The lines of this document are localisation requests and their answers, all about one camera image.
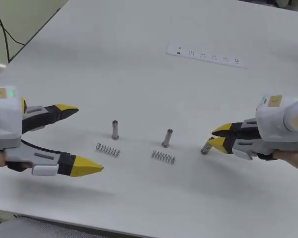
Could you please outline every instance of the table surface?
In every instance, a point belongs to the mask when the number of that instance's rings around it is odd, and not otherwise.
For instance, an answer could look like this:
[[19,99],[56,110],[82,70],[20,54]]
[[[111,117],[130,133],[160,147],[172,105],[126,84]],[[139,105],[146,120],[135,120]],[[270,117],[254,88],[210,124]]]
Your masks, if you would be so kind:
[[[240,57],[247,69],[167,55],[172,41]],[[297,12],[234,0],[72,0],[0,74],[7,84],[28,105],[79,107],[24,138],[105,169],[81,178],[0,169],[0,210],[145,237],[298,237],[296,169],[200,154],[212,129],[254,117],[264,93],[298,96]],[[95,152],[98,142],[120,157]]]

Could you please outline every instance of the metal rod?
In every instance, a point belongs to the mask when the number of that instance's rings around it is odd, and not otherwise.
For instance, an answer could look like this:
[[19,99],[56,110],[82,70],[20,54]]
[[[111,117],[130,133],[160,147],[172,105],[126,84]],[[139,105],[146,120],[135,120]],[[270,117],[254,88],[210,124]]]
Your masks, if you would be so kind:
[[169,130],[167,131],[167,134],[165,135],[164,141],[163,141],[163,143],[162,143],[162,146],[163,146],[164,148],[168,148],[168,147],[169,147],[170,138],[171,138],[172,133],[173,133],[173,130],[172,130],[172,129],[169,129]]
[[119,135],[118,135],[118,121],[114,120],[113,121],[113,135],[111,136],[113,140],[118,140]]

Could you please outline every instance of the metal spring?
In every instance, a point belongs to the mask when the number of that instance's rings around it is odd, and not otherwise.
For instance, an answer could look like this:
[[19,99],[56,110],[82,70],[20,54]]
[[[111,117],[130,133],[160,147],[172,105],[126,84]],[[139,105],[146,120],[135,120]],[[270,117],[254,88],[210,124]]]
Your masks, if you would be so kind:
[[[208,141],[213,140],[213,139],[214,139],[214,137],[211,137],[208,139]],[[203,146],[203,148],[201,149],[201,154],[202,155],[208,154],[208,152],[211,150],[211,148],[212,148],[212,145],[210,145],[208,142],[206,142],[205,145]]]
[[97,145],[95,147],[95,150],[98,151],[98,152],[102,152],[104,154],[107,154],[107,155],[111,155],[115,158],[117,158],[120,154],[120,150],[118,150],[114,147],[103,145],[101,143],[97,143]]
[[151,158],[166,162],[166,163],[171,164],[171,165],[173,165],[175,163],[175,156],[168,155],[168,154],[156,151],[156,150],[154,150],[152,152]]

